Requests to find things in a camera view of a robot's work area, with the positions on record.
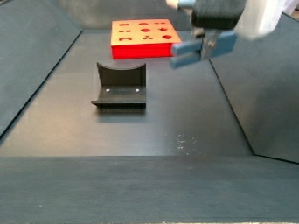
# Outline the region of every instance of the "red shape sorter block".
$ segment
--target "red shape sorter block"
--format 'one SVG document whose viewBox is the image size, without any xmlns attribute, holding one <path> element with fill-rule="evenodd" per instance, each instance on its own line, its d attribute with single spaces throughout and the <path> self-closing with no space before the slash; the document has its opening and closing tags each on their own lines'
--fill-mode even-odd
<svg viewBox="0 0 299 224">
<path fill-rule="evenodd" d="M 182 43 L 169 19 L 112 22 L 111 50 L 115 60 L 171 57 L 173 44 Z"/>
</svg>

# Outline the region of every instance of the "black holder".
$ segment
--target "black holder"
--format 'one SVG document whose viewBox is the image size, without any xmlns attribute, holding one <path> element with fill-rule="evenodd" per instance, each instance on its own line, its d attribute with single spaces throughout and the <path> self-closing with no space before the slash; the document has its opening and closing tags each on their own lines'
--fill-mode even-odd
<svg viewBox="0 0 299 224">
<path fill-rule="evenodd" d="M 146 107 L 146 64 L 128 69 L 114 69 L 98 63 L 100 90 L 91 103 L 106 109 Z"/>
</svg>

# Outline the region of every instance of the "metal surface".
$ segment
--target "metal surface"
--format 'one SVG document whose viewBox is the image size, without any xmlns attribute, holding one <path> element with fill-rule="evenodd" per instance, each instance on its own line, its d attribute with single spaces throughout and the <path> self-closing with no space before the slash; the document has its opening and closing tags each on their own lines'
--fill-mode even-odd
<svg viewBox="0 0 299 224">
<path fill-rule="evenodd" d="M 111 30 L 114 20 L 169 18 L 177 30 L 190 30 L 189 16 L 165 0 L 58 0 L 86 30 Z"/>
<path fill-rule="evenodd" d="M 299 162 L 299 23 L 282 16 L 275 32 L 239 39 L 213 59 L 229 100 L 258 155 Z"/>
<path fill-rule="evenodd" d="M 8 1 L 11 1 L 11 0 L 0 0 L 0 4 L 4 4 L 4 3 L 7 3 Z"/>
<path fill-rule="evenodd" d="M 194 4 L 195 4 L 195 0 L 179 0 L 178 9 L 193 10 Z"/>
<path fill-rule="evenodd" d="M 0 136 L 60 61 L 80 28 L 55 1 L 0 7 Z"/>
<path fill-rule="evenodd" d="M 2 139 L 0 156 L 251 155 L 210 62 L 174 71 L 169 58 L 112 60 L 110 38 L 110 31 L 80 35 Z M 146 112 L 100 113 L 90 103 L 98 62 L 147 64 Z"/>
<path fill-rule="evenodd" d="M 202 41 L 201 59 L 209 60 L 211 53 L 217 47 L 218 39 L 223 30 L 206 30 L 206 35 Z"/>
<path fill-rule="evenodd" d="M 2 223 L 299 222 L 299 166 L 262 157 L 0 157 L 0 179 Z"/>
</svg>

